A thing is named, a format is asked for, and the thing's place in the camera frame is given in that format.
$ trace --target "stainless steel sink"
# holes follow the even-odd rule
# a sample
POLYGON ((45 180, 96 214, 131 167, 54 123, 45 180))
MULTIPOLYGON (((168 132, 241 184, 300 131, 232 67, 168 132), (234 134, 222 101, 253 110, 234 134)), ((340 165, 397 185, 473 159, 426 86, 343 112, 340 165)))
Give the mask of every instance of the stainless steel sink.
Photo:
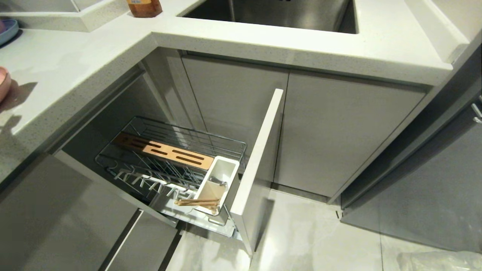
POLYGON ((206 0, 183 17, 356 34, 352 0, 206 0))

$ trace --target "tile floor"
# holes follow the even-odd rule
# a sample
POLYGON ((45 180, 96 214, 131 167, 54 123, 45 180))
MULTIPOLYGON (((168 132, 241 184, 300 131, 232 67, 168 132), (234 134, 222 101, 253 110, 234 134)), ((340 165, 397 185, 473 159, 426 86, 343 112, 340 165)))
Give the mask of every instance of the tile floor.
POLYGON ((439 251, 342 224, 338 206, 276 190, 269 199, 272 213, 251 265, 240 241, 192 227, 167 271, 400 271, 400 252, 439 251))

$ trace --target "bottle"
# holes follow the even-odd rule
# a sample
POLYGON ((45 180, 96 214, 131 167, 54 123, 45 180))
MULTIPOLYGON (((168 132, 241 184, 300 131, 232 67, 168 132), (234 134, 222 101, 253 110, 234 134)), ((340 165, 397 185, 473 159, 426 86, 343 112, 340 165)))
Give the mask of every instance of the bottle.
POLYGON ((127 0, 127 3, 137 18, 151 18, 162 12, 159 0, 127 0))

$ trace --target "wooden chopstick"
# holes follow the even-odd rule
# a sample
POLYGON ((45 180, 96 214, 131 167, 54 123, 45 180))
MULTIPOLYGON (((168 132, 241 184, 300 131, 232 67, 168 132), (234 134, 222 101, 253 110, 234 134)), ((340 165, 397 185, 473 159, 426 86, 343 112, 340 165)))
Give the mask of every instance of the wooden chopstick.
POLYGON ((175 201, 174 202, 178 206, 218 206, 219 202, 200 202, 200 203, 190 203, 190 202, 182 202, 182 201, 175 201))
POLYGON ((204 203, 204 202, 218 202, 219 199, 186 199, 186 200, 179 200, 179 202, 185 202, 185 203, 204 203))
POLYGON ((210 209, 213 215, 216 214, 217 206, 206 206, 206 208, 210 209))

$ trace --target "blue plate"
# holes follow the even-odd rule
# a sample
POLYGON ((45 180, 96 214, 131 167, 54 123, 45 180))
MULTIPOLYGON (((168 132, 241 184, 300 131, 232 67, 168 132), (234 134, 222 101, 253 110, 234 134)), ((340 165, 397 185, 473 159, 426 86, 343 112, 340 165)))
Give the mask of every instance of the blue plate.
POLYGON ((17 20, 2 20, 6 26, 6 30, 0 34, 0 46, 11 40, 18 32, 17 20))

